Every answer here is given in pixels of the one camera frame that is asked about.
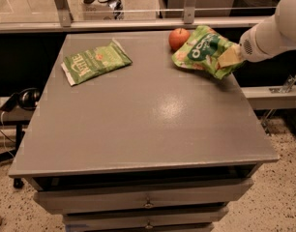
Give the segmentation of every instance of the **black device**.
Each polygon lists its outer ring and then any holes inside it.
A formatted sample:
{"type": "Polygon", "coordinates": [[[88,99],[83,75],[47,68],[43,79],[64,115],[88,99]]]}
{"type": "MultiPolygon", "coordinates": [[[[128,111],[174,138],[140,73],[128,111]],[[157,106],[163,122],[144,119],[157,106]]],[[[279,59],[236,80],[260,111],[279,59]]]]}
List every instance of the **black device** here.
{"type": "Polygon", "coordinates": [[[22,90],[20,93],[13,93],[10,98],[0,107],[1,111],[10,112],[17,105],[25,110],[34,110],[40,100],[41,92],[37,88],[22,90]]]}

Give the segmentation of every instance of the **snack bag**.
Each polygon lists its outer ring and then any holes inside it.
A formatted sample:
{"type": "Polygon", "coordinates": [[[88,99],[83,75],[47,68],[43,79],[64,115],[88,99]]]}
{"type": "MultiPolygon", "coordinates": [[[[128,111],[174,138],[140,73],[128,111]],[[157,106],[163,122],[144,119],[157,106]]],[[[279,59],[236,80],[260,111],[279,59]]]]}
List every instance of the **snack bag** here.
{"type": "Polygon", "coordinates": [[[223,79],[245,63],[240,46],[208,26],[198,26],[172,56],[176,66],[204,70],[223,79]]]}
{"type": "Polygon", "coordinates": [[[88,49],[64,58],[64,70],[71,86],[98,75],[128,66],[132,60],[115,40],[108,46],[88,49]]]}

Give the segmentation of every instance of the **green bag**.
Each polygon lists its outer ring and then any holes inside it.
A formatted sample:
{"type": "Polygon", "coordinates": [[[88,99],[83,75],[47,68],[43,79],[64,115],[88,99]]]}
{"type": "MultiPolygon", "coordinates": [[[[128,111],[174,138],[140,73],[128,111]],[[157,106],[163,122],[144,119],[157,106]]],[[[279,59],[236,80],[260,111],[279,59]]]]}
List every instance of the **green bag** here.
{"type": "Polygon", "coordinates": [[[71,86],[82,83],[98,75],[128,66],[132,60],[115,40],[108,46],[88,49],[64,58],[64,70],[71,86]]]}
{"type": "Polygon", "coordinates": [[[240,46],[208,26],[197,26],[172,60],[178,67],[203,70],[217,79],[223,79],[245,63],[240,46]]]}

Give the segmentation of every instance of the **apple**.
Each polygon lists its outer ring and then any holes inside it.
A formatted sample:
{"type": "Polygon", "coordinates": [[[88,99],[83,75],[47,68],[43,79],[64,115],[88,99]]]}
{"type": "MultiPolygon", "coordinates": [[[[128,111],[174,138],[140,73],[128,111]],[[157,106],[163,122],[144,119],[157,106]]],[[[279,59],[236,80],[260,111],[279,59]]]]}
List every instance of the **apple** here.
{"type": "Polygon", "coordinates": [[[178,50],[188,40],[190,33],[184,28],[176,28],[170,32],[168,42],[173,50],[178,50]]]}

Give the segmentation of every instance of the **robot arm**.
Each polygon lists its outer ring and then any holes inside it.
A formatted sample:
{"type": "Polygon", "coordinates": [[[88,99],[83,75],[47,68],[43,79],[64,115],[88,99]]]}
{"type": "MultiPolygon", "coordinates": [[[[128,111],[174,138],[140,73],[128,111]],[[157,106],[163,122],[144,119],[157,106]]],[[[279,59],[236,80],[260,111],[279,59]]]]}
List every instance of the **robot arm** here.
{"type": "Polygon", "coordinates": [[[274,15],[245,32],[242,55],[250,62],[273,58],[296,49],[296,0],[281,0],[274,15]]]}

